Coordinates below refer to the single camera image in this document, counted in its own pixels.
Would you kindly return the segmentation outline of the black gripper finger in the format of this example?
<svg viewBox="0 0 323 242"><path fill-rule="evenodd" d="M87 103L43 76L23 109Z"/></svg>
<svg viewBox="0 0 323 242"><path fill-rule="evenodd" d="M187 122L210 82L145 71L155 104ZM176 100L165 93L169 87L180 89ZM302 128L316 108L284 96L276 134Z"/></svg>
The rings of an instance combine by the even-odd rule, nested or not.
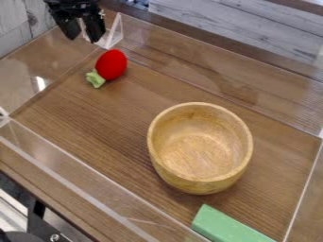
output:
<svg viewBox="0 0 323 242"><path fill-rule="evenodd" d="M92 43L96 43L105 33L104 17L99 14L84 14L81 20L85 25L85 33Z"/></svg>
<svg viewBox="0 0 323 242"><path fill-rule="evenodd" d="M56 24L69 40L75 40L80 33L81 27L75 16L64 11L52 11Z"/></svg>

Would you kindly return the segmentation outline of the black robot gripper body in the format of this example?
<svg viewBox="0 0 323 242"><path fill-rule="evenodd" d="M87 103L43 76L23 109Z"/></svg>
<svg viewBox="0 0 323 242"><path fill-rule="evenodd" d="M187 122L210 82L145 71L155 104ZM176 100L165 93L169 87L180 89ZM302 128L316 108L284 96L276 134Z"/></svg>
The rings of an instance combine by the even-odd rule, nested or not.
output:
<svg viewBox="0 0 323 242"><path fill-rule="evenodd" d="M43 0L51 14L59 19L81 18L83 16L104 17L99 7L100 0Z"/></svg>

